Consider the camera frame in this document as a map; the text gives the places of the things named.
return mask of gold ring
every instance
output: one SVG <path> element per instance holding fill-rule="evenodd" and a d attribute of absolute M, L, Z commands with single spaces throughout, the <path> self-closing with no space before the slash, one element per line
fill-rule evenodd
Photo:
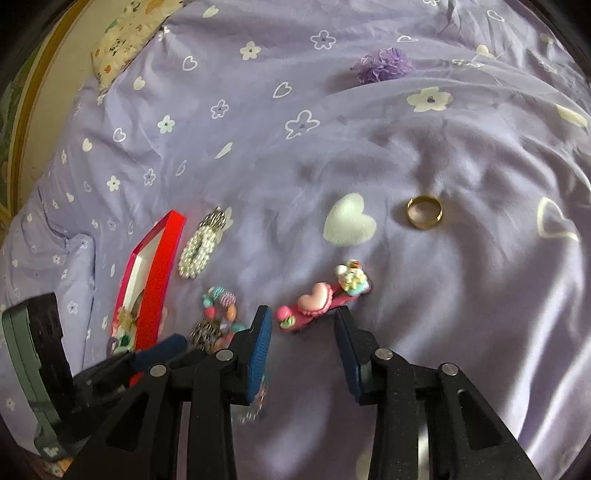
<path fill-rule="evenodd" d="M 418 206 L 420 203 L 428 203 L 430 205 L 435 205 L 435 211 L 429 215 L 429 218 L 421 218 L 423 215 L 419 215 L 419 218 L 416 216 L 413 217 L 411 215 L 411 207 Z M 435 197 L 430 195 L 419 195 L 418 197 L 412 198 L 408 201 L 407 204 L 407 218 L 408 221 L 412 223 L 413 227 L 418 228 L 419 230 L 428 230 L 436 226 L 443 217 L 443 207 L 441 206 L 441 202 L 437 200 Z"/>

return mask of metal screw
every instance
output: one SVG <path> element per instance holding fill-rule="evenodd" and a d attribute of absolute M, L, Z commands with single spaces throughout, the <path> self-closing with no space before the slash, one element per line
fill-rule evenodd
<path fill-rule="evenodd" d="M 443 364 L 441 366 L 441 370 L 443 371 L 443 373 L 451 377 L 457 375 L 457 373 L 460 371 L 459 368 L 456 367 L 454 364 Z"/>
<path fill-rule="evenodd" d="M 234 352 L 225 348 L 224 350 L 220 350 L 216 353 L 216 358 L 221 362 L 227 362 L 228 360 L 232 360 L 234 358 Z"/>
<path fill-rule="evenodd" d="M 380 360 L 391 360 L 394 357 L 394 352 L 389 348 L 378 348 L 375 351 L 375 356 Z"/>
<path fill-rule="evenodd" d="M 166 373 L 166 367 L 164 365 L 154 365 L 150 368 L 150 375 L 153 377 L 162 377 Z"/>

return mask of colorful bead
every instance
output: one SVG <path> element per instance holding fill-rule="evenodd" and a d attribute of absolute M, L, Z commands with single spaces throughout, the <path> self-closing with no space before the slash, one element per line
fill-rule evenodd
<path fill-rule="evenodd" d="M 207 307 L 206 309 L 203 309 L 203 314 L 205 315 L 205 318 L 213 320 L 216 317 L 216 309 L 215 307 Z"/>
<path fill-rule="evenodd" d="M 207 295 L 203 296 L 203 308 L 213 307 L 213 300 L 209 298 Z"/>
<path fill-rule="evenodd" d="M 236 305 L 233 303 L 226 310 L 226 320 L 228 322 L 236 320 Z"/>

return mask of white heart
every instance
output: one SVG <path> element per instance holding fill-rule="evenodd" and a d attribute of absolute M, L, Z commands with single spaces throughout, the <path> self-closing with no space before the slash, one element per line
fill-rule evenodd
<path fill-rule="evenodd" d="M 336 202 L 324 222 L 324 239 L 337 247 L 359 245 L 370 240 L 377 224 L 363 213 L 364 205 L 359 193 L 349 193 Z"/>
<path fill-rule="evenodd" d="M 540 34 L 540 40 L 541 40 L 541 41 L 545 41 L 546 43 L 549 43 L 550 45 L 553 45 L 553 44 L 555 43 L 555 42 L 554 42 L 554 39 L 553 39 L 552 37 L 550 37 L 550 36 L 549 36 L 547 33 L 545 33 L 545 32 L 542 32 L 542 33 Z"/>
<path fill-rule="evenodd" d="M 181 163 L 180 166 L 177 168 L 177 172 L 174 174 L 174 176 L 180 177 L 183 174 L 186 166 L 187 166 L 187 160 L 183 160 L 183 163 Z"/>
<path fill-rule="evenodd" d="M 565 106 L 559 105 L 555 103 L 556 108 L 558 109 L 558 114 L 567 122 L 576 125 L 577 127 L 586 127 L 587 126 L 587 119 L 578 112 L 571 110 L 570 108 L 566 108 Z"/>
<path fill-rule="evenodd" d="M 194 70 L 196 68 L 197 68 L 197 60 L 193 60 L 192 55 L 185 57 L 185 59 L 183 60 L 183 71 L 190 72 L 191 70 Z"/>
<path fill-rule="evenodd" d="M 569 232 L 568 230 L 559 230 L 556 232 L 548 232 L 544 227 L 544 217 L 546 214 L 546 209 L 548 206 L 552 206 L 558 212 L 560 220 L 568 220 L 560 207 L 556 205 L 556 203 L 550 200 L 547 197 L 542 197 L 540 203 L 538 204 L 538 215 L 537 215 L 537 225 L 538 225 L 538 235 L 542 238 L 570 238 L 576 242 L 580 242 L 579 236 L 575 232 Z"/>
<path fill-rule="evenodd" d="M 283 87 L 285 89 L 285 92 L 282 94 L 279 94 L 279 89 Z M 273 92 L 273 98 L 283 98 L 286 95 L 289 95 L 291 93 L 291 85 L 288 82 L 282 82 L 280 83 L 277 88 L 275 89 L 275 92 Z"/>
<path fill-rule="evenodd" d="M 141 75 L 134 80 L 134 90 L 141 90 L 145 86 L 146 81 L 141 77 Z"/>
<path fill-rule="evenodd" d="M 216 155 L 216 160 L 218 158 L 222 158 L 226 153 L 228 153 L 231 149 L 232 149 L 232 145 L 234 144 L 234 142 L 229 142 L 227 143 L 223 149 L 220 150 L 220 152 Z"/>
<path fill-rule="evenodd" d="M 493 20 L 496 20 L 497 22 L 504 22 L 505 19 L 500 16 L 497 12 L 495 12 L 494 10 L 487 10 L 486 14 L 489 16 L 489 18 L 492 18 Z"/>
<path fill-rule="evenodd" d="M 203 12 L 203 18 L 211 18 L 214 15 L 217 15 L 219 10 L 216 8 L 215 5 L 210 6 L 205 12 Z"/>
<path fill-rule="evenodd" d="M 488 47 L 486 45 L 478 45 L 476 47 L 476 53 L 478 53 L 478 55 L 483 55 L 484 57 L 488 57 L 490 59 L 495 58 L 495 56 L 488 50 Z"/>
<path fill-rule="evenodd" d="M 408 35 L 401 35 L 398 37 L 397 42 L 400 43 L 406 43 L 406 42 L 412 42 L 412 41 L 418 41 L 418 38 L 411 38 Z"/>
<path fill-rule="evenodd" d="M 126 138 L 127 134 L 123 131 L 121 127 L 115 128 L 115 131 L 113 132 L 113 142 L 121 143 Z"/>

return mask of hair clip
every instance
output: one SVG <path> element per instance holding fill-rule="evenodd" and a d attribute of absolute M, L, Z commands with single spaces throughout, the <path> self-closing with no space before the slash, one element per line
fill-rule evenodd
<path fill-rule="evenodd" d="M 357 260 L 349 260 L 346 265 L 338 265 L 335 273 L 338 283 L 317 283 L 312 288 L 312 294 L 302 295 L 295 305 L 283 305 L 275 311 L 275 318 L 282 330 L 301 330 L 329 310 L 371 291 L 371 283 Z"/>
<path fill-rule="evenodd" d="M 226 225 L 226 215 L 220 207 L 207 215 L 187 242 L 178 261 L 178 272 L 183 278 L 195 278 L 207 266 L 217 245 L 218 232 Z"/>

